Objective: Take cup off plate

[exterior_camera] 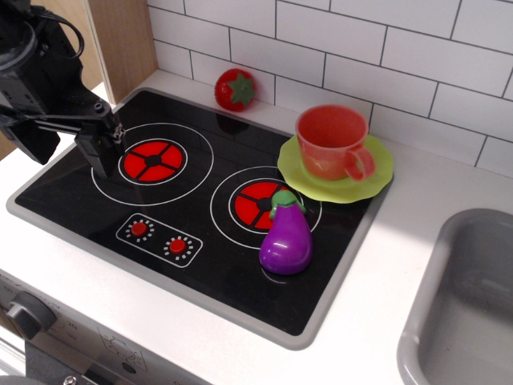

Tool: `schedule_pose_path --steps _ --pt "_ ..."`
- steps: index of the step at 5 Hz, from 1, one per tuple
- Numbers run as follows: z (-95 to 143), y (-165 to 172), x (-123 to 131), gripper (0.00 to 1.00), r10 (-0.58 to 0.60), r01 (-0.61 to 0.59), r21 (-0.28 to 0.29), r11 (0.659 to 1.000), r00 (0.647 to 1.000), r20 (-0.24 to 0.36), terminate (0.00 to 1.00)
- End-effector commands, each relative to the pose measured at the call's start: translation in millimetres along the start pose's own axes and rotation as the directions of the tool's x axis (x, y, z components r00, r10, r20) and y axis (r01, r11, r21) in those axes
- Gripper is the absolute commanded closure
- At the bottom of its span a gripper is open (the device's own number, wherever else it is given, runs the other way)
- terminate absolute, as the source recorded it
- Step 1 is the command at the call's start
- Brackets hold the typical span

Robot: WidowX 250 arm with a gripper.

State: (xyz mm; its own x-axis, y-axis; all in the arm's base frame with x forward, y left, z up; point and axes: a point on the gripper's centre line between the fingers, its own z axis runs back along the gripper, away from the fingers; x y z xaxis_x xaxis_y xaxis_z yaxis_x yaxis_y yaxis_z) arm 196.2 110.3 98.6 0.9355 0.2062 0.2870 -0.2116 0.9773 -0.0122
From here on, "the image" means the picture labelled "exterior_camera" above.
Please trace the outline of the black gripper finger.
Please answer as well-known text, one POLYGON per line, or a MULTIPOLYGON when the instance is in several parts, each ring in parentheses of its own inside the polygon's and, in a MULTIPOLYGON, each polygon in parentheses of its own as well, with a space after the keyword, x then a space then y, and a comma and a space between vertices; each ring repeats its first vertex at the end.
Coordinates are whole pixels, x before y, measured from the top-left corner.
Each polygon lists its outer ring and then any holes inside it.
POLYGON ((46 164, 60 142, 56 132, 39 128, 32 120, 1 118, 1 132, 18 149, 40 164, 46 164))
POLYGON ((96 128, 83 128, 75 137, 75 143, 87 163, 101 179, 113 175, 119 158, 124 154, 121 140, 96 128))

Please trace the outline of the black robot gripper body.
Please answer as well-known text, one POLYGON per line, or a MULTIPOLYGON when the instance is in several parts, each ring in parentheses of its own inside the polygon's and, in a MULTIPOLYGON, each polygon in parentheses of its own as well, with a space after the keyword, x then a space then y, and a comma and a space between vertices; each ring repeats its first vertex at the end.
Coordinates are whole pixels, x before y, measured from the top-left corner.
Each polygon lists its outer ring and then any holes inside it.
POLYGON ((1 17, 1 93, 22 116, 46 120, 58 128, 99 131, 121 140, 123 129, 82 83, 79 52, 54 18, 1 17))

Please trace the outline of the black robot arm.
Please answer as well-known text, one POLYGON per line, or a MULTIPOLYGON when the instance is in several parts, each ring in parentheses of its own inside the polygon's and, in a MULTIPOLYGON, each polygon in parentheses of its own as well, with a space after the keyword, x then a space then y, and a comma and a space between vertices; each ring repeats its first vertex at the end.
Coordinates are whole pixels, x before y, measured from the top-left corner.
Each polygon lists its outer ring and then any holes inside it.
POLYGON ((46 164, 59 133, 72 134, 87 163, 102 178, 123 155, 123 125, 108 102, 82 81, 84 40, 74 48, 68 21, 28 1, 1 3, 1 131, 32 160, 46 164))

